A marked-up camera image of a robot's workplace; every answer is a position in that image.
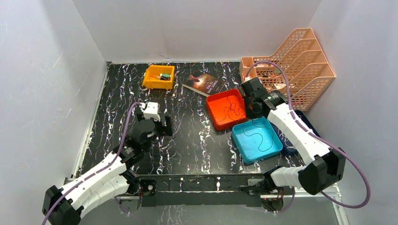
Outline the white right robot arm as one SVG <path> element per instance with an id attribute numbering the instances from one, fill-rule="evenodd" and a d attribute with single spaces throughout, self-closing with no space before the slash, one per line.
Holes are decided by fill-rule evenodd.
<path id="1" fill-rule="evenodd" d="M 278 166 L 265 173 L 264 187 L 277 194 L 283 187 L 303 188 L 316 195 L 343 178 L 346 159 L 340 149 L 321 142 L 293 111 L 288 99 L 280 91 L 267 91 L 259 78 L 241 85 L 247 111 L 262 116 L 274 124 L 304 161 L 304 166 Z"/>

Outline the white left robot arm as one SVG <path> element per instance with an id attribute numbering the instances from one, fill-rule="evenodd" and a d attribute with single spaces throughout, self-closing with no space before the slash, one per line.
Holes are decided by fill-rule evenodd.
<path id="1" fill-rule="evenodd" d="M 138 123 L 111 153 L 77 179 L 62 187 L 51 186 L 45 193 L 43 224 L 77 225 L 90 211 L 118 195 L 140 192 L 141 179 L 131 170 L 143 159 L 156 138 L 172 136 L 172 119 L 161 114 L 160 121 L 137 114 Z"/>

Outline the orange square tray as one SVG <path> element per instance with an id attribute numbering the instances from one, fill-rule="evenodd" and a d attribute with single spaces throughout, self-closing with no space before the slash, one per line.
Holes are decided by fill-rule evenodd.
<path id="1" fill-rule="evenodd" d="M 223 131 L 247 121 L 245 102 L 237 89 L 208 96 L 206 107 L 217 131 Z"/>

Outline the light blue square tray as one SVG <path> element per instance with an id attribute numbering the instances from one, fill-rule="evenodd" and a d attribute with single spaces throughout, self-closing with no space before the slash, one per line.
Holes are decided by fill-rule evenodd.
<path id="1" fill-rule="evenodd" d="M 264 117 L 235 125 L 231 137 L 248 165 L 272 157 L 283 148 L 271 123 Z"/>

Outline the yellow plastic parts bin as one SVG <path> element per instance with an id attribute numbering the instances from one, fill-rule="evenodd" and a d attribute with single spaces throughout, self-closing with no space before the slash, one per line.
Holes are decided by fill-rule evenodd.
<path id="1" fill-rule="evenodd" d="M 142 87 L 171 90 L 174 86 L 174 66 L 150 65 L 145 71 Z"/>

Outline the dark blue square tray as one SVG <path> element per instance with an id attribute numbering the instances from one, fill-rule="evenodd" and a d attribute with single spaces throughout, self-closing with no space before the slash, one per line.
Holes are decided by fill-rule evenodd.
<path id="1" fill-rule="evenodd" d="M 301 120 L 304 122 L 304 124 L 313 131 L 313 133 L 316 136 L 321 137 L 302 111 L 295 110 L 295 113 L 298 115 L 299 118 L 301 118 Z M 283 145 L 283 148 L 281 150 L 282 154 L 284 156 L 290 156 L 290 155 L 297 154 L 297 152 L 298 152 L 297 149 L 293 146 L 293 144 L 290 142 L 290 140 L 281 132 L 281 130 L 273 123 L 271 123 L 271 126 L 274 129 L 274 131 L 276 132 L 276 134 L 278 135 L 278 138 L 280 139 L 280 141 Z"/>

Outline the dark paperback book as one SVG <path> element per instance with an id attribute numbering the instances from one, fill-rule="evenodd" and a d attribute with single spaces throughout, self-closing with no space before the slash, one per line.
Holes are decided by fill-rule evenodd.
<path id="1" fill-rule="evenodd" d="M 218 94 L 225 85 L 225 81 L 209 74 L 195 71 L 191 73 L 182 86 L 205 97 Z"/>

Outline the peach plastic file organizer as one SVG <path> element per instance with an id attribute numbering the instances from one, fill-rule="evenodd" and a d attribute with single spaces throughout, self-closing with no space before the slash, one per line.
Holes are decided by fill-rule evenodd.
<path id="1" fill-rule="evenodd" d="M 258 77 L 266 90 L 286 95 L 285 72 L 293 109 L 303 112 L 336 77 L 311 28 L 293 30 L 270 56 L 242 57 L 239 72 L 243 82 Z"/>

